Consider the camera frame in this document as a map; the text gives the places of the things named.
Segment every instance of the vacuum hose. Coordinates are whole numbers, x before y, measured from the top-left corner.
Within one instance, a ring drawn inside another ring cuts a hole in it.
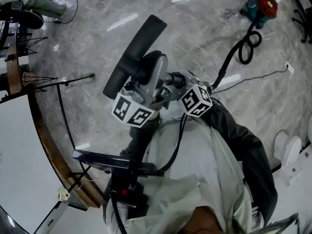
[[[218,77],[216,78],[215,82],[212,85],[213,90],[216,89],[218,87],[218,85],[220,84],[220,82],[222,81],[222,79],[225,76],[226,73],[226,69],[229,66],[229,63],[233,57],[233,55],[235,54],[235,52],[238,49],[238,58],[239,61],[244,64],[247,65],[251,62],[252,58],[253,58],[253,54],[254,54],[254,48],[258,47],[260,45],[260,43],[262,42],[262,36],[259,32],[257,31],[252,31],[253,27],[256,25],[256,23],[263,17],[264,15],[262,14],[261,11],[257,12],[256,18],[253,20],[253,22],[251,23],[247,34],[244,36],[244,38],[242,40],[240,40],[228,53],[228,55],[225,58],[225,61],[219,71]],[[258,36],[258,41],[256,43],[252,43],[252,41],[250,40],[250,37],[256,35]],[[243,52],[243,47],[244,45],[247,44],[250,48],[250,53],[249,56],[246,60],[243,59],[242,56],[242,52]]]

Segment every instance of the black jacket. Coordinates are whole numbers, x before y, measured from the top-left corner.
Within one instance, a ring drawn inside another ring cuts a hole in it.
[[[276,207],[277,191],[261,140],[246,127],[238,125],[231,114],[219,105],[213,105],[202,116],[202,119],[221,134],[236,159],[243,162],[245,180],[250,187],[255,204],[263,215],[264,224],[267,225]],[[158,127],[159,119],[146,122],[142,128],[132,127],[130,129],[132,141],[120,155],[141,162],[145,150]],[[108,195],[109,185],[103,196],[104,220],[106,219],[105,212],[110,198]]]

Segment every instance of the hair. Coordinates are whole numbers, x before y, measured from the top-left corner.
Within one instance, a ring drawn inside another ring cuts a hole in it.
[[[235,234],[246,234],[246,232],[243,230],[243,228],[240,226],[235,218],[232,219],[232,229],[233,233]]]
[[[302,227],[300,234],[312,234],[312,219],[307,219]]]

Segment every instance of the red button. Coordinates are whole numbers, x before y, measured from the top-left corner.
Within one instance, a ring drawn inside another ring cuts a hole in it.
[[[121,190],[121,194],[124,195],[124,196],[128,195],[128,190],[122,189]]]

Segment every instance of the marble floor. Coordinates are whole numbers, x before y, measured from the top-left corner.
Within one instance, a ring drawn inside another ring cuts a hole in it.
[[[67,4],[63,20],[69,20],[75,12],[76,0],[56,1]],[[161,18],[168,24],[164,32],[186,49],[212,80],[228,51],[246,34],[250,25],[238,13],[246,0],[96,1],[130,14],[137,13],[141,20],[146,20],[150,14]],[[259,30],[263,42],[254,50],[252,62],[242,65],[236,54],[226,76],[240,74],[243,79],[285,70],[285,62],[290,59],[294,73],[287,71],[247,81],[218,94],[235,120],[263,141],[272,166],[276,164],[273,158],[275,135],[285,129],[291,136],[298,135],[307,141],[307,122],[312,113],[312,69],[309,64],[312,46],[301,43],[302,29],[291,20],[296,8],[294,0],[278,1],[277,18]],[[34,31],[35,37],[47,36],[48,39],[33,48],[38,54],[30,56],[30,68],[37,76],[58,77],[60,80],[94,72],[96,77],[93,80],[61,87],[65,111],[77,146],[84,145],[87,151],[117,155],[130,141],[128,128],[111,116],[113,101],[104,96],[102,90],[142,23],[133,19],[108,31],[128,15],[91,0],[78,2],[78,12],[71,23],[45,23],[43,28]],[[238,9],[236,14],[225,19],[223,15],[228,8]],[[168,56],[170,71],[189,69],[206,79],[187,54],[164,35],[157,39],[152,49]],[[71,168],[80,171],[79,164],[71,158],[72,147],[63,124],[56,88],[37,93],[37,98],[58,148]],[[96,169],[91,169],[90,175],[104,181],[108,179]],[[105,188],[105,182],[97,183]]]

